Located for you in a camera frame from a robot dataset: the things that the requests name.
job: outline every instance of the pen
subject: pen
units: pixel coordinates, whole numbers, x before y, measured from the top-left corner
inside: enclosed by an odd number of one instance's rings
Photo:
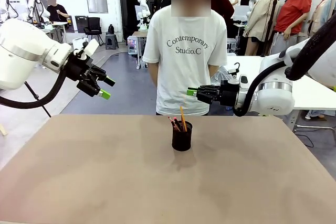
[[[170,120],[170,122],[172,123],[173,129],[180,131],[180,129],[175,125],[174,121],[170,118],[170,116],[168,116],[168,119]]]
[[[183,130],[184,130],[184,132],[187,132],[187,125],[185,124],[185,119],[184,119],[184,113],[183,113],[182,106],[180,106],[180,110],[181,110],[181,121],[183,123]]]
[[[179,131],[183,131],[183,128],[182,128],[181,124],[179,123],[179,121],[177,120],[177,118],[174,118],[174,122],[175,122],[178,130]]]

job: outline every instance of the man sitting at desk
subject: man sitting at desk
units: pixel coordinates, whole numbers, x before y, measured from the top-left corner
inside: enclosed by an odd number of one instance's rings
[[[188,87],[210,85],[226,64],[224,18],[211,10],[211,0],[173,0],[150,22],[143,61],[157,87],[156,113],[205,115],[209,105],[186,95]]]
[[[50,12],[50,21],[67,22],[69,15],[62,5],[57,4],[56,0],[48,0],[47,11]]]

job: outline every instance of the gray pants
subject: gray pants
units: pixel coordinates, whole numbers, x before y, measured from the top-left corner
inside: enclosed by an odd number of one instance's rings
[[[271,55],[278,54],[287,48],[294,46],[298,43],[298,35],[291,35],[287,40],[284,40],[284,35],[282,33],[275,33],[272,47],[271,47]]]

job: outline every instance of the orange pencil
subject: orange pencil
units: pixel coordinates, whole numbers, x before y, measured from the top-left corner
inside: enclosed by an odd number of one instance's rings
[[[183,129],[184,129],[184,132],[187,132],[187,125],[185,124],[185,118],[184,118],[182,106],[180,106],[180,110],[181,110],[181,121],[183,123]]]

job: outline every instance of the plastic bag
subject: plastic bag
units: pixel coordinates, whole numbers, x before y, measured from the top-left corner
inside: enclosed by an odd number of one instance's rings
[[[211,85],[219,86],[221,81],[231,80],[232,76],[227,72],[224,66],[220,66],[217,73],[211,78]]]

